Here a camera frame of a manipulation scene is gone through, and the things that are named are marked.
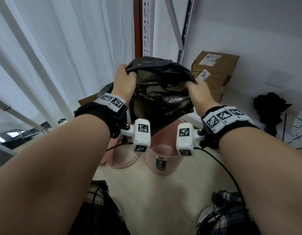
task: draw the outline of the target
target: beige floor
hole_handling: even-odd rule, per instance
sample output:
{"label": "beige floor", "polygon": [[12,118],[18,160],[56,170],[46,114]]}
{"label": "beige floor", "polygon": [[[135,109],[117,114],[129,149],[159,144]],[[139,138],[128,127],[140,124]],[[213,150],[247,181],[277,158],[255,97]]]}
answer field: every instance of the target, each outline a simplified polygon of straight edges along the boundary
{"label": "beige floor", "polygon": [[[118,159],[128,159],[133,155],[130,149],[131,145],[124,145],[117,148],[115,154]],[[216,151],[209,151],[220,159]],[[100,165],[93,178],[106,180],[110,195],[123,206],[132,235],[193,234],[200,211],[211,205],[212,192],[218,188],[235,190],[227,172],[202,151],[184,158],[178,170],[166,177],[151,172],[141,155],[135,164],[125,169]]]}

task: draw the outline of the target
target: pink trash can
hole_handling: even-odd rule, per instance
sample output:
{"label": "pink trash can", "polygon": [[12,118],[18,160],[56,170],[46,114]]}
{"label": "pink trash can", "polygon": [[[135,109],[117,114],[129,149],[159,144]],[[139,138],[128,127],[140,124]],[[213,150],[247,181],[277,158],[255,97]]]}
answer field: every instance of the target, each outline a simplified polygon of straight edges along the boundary
{"label": "pink trash can", "polygon": [[151,137],[150,149],[146,152],[149,169],[161,176],[167,176],[177,170],[184,157],[176,149],[177,127],[183,120],[177,119]]}

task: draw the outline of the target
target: hand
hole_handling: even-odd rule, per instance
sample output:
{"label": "hand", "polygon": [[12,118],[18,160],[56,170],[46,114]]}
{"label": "hand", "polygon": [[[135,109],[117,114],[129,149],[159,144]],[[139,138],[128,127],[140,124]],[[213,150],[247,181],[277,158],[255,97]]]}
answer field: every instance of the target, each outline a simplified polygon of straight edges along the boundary
{"label": "hand", "polygon": [[128,107],[130,99],[133,96],[133,93],[136,89],[136,78],[137,74],[135,72],[130,72],[128,75],[125,68],[127,65],[121,64],[118,67],[115,79],[112,94],[122,97],[126,102],[125,105]]}
{"label": "hand", "polygon": [[211,96],[208,84],[196,78],[196,84],[188,81],[186,87],[197,114],[202,117],[214,106],[220,106]]}

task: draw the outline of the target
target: plastic bag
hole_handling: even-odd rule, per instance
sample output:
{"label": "plastic bag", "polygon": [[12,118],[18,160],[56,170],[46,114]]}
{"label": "plastic bag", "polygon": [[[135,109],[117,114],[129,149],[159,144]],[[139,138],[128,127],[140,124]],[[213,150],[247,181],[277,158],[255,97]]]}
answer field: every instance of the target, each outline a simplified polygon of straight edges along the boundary
{"label": "plastic bag", "polygon": [[[171,60],[141,57],[134,59],[126,71],[137,73],[136,89],[129,103],[130,119],[149,120],[151,135],[193,112],[185,83],[196,81],[187,68]],[[113,83],[106,85],[98,97],[112,89]]]}

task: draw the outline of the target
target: forearm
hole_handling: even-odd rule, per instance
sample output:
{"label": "forearm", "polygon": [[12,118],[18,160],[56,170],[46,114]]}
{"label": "forearm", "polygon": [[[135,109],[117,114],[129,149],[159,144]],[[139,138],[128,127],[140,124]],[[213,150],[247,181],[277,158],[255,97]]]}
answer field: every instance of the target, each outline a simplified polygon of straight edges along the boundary
{"label": "forearm", "polygon": [[225,134],[219,148],[262,233],[301,234],[302,155],[250,127]]}
{"label": "forearm", "polygon": [[0,168],[0,211],[9,209],[2,207],[10,201],[18,206],[10,208],[14,212],[8,213],[9,218],[0,213],[2,231],[8,229],[2,224],[8,226],[9,219],[14,221],[9,229],[28,223],[28,229],[65,232],[78,213],[109,140],[107,125],[85,114],[43,136],[7,162]]}

